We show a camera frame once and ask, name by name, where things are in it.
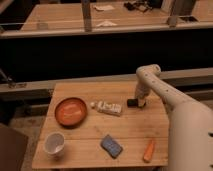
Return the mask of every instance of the plate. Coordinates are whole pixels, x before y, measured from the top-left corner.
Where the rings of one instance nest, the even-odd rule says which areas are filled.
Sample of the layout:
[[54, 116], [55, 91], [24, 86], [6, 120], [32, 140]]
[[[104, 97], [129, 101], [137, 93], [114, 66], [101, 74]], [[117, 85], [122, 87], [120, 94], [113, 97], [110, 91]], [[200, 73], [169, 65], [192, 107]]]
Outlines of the plate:
[[61, 101], [55, 109], [55, 118], [63, 126], [74, 126], [87, 116], [87, 107], [80, 98], [72, 97]]

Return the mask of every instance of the paper cup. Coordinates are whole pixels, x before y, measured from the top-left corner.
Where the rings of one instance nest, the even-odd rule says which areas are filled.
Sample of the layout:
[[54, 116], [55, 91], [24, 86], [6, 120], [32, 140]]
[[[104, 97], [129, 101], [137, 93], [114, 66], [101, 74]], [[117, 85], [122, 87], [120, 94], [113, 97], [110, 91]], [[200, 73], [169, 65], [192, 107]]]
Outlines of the paper cup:
[[63, 155], [65, 139], [62, 133], [54, 132], [49, 134], [44, 142], [44, 151], [53, 157]]

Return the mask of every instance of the carrot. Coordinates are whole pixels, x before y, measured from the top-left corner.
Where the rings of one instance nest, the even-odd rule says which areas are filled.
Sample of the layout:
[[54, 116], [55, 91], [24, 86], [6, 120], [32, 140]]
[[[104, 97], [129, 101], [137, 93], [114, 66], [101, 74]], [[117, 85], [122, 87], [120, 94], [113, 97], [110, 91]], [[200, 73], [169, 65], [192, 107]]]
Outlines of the carrot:
[[143, 155], [143, 161], [149, 163], [155, 150], [155, 139], [151, 139]]

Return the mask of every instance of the floor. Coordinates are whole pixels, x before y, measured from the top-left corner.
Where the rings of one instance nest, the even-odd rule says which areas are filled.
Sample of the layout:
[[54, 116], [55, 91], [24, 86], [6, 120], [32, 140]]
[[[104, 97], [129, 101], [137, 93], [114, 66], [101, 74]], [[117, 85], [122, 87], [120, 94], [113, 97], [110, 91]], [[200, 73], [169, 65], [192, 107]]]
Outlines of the floor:
[[[213, 109], [213, 100], [202, 101], [209, 107]], [[41, 127], [43, 125], [45, 115], [47, 112], [48, 106], [41, 105], [31, 107], [26, 110], [25, 107], [21, 106], [16, 109], [15, 115], [12, 118], [9, 126], [14, 128], [15, 130], [27, 135], [29, 137], [28, 146], [25, 153], [24, 162], [22, 165], [21, 171], [36, 171], [31, 168], [33, 155], [35, 153], [36, 144], [38, 141], [39, 133]], [[73, 171], [83, 171], [83, 170], [90, 170], [90, 171], [152, 171], [152, 168], [102, 168], [102, 169], [72, 169]]]

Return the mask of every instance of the paper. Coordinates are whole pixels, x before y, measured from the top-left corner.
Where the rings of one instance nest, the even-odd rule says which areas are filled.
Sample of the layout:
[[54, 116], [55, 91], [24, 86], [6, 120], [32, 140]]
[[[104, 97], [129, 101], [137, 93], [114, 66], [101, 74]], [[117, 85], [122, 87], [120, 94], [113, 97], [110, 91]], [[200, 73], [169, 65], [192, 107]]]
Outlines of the paper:
[[117, 24], [109, 21], [109, 20], [105, 20], [99, 24], [96, 25], [96, 27], [107, 27], [107, 26], [117, 26]]
[[93, 8], [95, 8], [97, 11], [109, 11], [115, 9], [112, 5], [102, 5], [102, 6], [94, 5]]

